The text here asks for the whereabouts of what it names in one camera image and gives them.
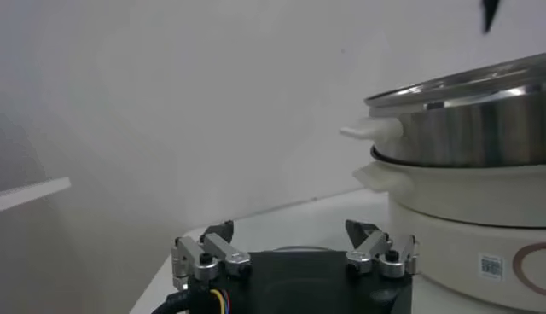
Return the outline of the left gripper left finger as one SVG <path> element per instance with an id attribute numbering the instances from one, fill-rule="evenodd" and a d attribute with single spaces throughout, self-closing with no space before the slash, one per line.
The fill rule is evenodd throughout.
<path id="1" fill-rule="evenodd" d="M 245 280 L 252 273 L 250 253 L 231 245 L 235 225 L 232 220 L 208 226 L 198 240 L 177 237 L 171 245 L 172 284 L 187 289 L 189 280 L 210 283 L 220 276 Z"/>

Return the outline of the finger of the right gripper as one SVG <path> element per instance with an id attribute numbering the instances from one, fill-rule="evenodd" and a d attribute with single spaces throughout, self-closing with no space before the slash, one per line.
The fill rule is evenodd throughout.
<path id="1" fill-rule="evenodd" d="M 481 6 L 483 10 L 483 33 L 487 34 L 491 31 L 500 6 L 500 0 L 482 0 Z"/>

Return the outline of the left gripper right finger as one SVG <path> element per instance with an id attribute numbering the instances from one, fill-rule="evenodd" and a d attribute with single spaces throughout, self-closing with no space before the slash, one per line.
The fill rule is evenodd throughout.
<path id="1" fill-rule="evenodd" d="M 418 241 L 413 235 L 392 238 L 375 224 L 346 220 L 353 249 L 346 252 L 346 271 L 360 277 L 377 271 L 385 278 L 414 276 L 418 271 Z"/>

